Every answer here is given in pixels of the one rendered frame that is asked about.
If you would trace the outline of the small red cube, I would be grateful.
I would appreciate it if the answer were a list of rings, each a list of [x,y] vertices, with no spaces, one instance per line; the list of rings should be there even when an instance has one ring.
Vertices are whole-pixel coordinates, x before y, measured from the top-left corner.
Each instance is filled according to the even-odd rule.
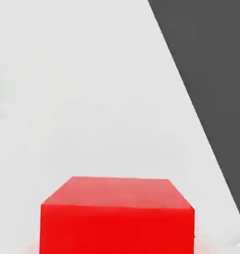
[[[194,228],[169,180],[72,177],[41,205],[39,254],[194,254]]]

